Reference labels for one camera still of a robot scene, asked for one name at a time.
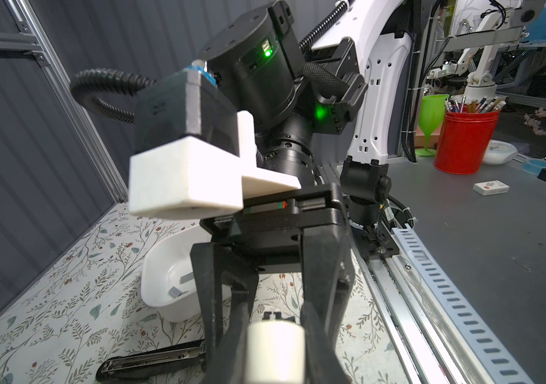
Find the metal bracket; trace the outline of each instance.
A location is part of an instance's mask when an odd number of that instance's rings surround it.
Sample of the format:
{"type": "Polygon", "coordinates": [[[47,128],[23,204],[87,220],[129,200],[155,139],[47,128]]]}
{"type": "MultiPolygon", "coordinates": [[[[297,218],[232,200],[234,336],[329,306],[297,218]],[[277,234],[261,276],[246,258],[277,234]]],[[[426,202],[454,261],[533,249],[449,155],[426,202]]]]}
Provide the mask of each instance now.
{"type": "Polygon", "coordinates": [[[15,2],[13,0],[4,0],[4,2],[10,10],[13,19],[15,19],[15,23],[17,28],[19,28],[19,31],[21,31],[22,33],[31,33],[31,28],[29,27],[28,22],[21,14],[21,11],[19,10],[15,2]]]}
{"type": "Polygon", "coordinates": [[[32,51],[26,52],[26,55],[34,56],[34,58],[38,62],[38,65],[41,67],[46,67],[48,65],[51,65],[48,62],[48,59],[46,58],[46,52],[44,52],[43,50],[32,50],[32,51]]]}

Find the white plastic bowl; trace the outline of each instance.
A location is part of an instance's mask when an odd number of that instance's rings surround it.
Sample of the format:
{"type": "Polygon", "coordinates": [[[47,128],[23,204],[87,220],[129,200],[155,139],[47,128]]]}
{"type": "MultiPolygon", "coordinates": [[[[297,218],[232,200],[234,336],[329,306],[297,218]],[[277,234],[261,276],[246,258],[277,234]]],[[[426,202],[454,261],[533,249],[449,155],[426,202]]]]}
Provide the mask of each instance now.
{"type": "MultiPolygon", "coordinates": [[[[161,316],[176,323],[200,313],[195,280],[179,283],[182,276],[192,272],[190,251],[195,243],[207,243],[211,235],[200,226],[186,228],[154,245],[143,263],[141,297],[145,304],[157,309],[161,316]],[[177,287],[183,292],[173,298],[168,291],[177,287]]],[[[231,296],[228,286],[222,287],[222,297],[231,296]]]]}
{"type": "Polygon", "coordinates": [[[484,152],[482,164],[500,165],[509,162],[516,155],[516,147],[509,142],[491,140],[484,152]]]}

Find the green led light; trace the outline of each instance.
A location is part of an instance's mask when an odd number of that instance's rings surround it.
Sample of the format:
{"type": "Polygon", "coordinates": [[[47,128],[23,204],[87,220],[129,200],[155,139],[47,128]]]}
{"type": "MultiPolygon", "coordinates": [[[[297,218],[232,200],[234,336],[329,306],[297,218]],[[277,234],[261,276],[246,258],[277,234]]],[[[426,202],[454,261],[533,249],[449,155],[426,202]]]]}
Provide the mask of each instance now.
{"type": "Polygon", "coordinates": [[[318,104],[315,107],[315,118],[322,121],[328,117],[328,108],[322,104],[318,104]]]}

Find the red pencil cup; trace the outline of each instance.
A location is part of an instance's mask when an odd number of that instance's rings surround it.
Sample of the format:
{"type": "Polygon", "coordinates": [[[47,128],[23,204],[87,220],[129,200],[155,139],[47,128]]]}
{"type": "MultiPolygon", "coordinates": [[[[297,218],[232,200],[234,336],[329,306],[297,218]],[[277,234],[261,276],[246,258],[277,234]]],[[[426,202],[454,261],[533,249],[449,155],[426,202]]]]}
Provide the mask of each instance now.
{"type": "Polygon", "coordinates": [[[435,156],[435,168],[454,174],[476,173],[489,147],[500,113],[446,112],[435,156]]]}

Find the white cylindrical part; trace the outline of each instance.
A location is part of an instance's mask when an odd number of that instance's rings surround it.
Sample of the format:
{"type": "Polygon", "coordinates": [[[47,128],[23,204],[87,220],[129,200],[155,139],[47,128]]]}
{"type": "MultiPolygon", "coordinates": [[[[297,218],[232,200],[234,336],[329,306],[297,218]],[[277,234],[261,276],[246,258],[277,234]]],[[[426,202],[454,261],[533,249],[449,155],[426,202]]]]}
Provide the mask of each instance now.
{"type": "Polygon", "coordinates": [[[303,384],[305,330],[290,321],[271,320],[247,328],[246,384],[303,384]]]}
{"type": "Polygon", "coordinates": [[[472,85],[468,85],[465,87],[465,92],[463,93],[464,96],[466,96],[465,104],[470,104],[475,100],[480,101],[483,98],[486,98],[487,101],[491,101],[493,98],[495,98],[496,90],[496,85],[491,85],[489,87],[473,87],[472,85]]]}

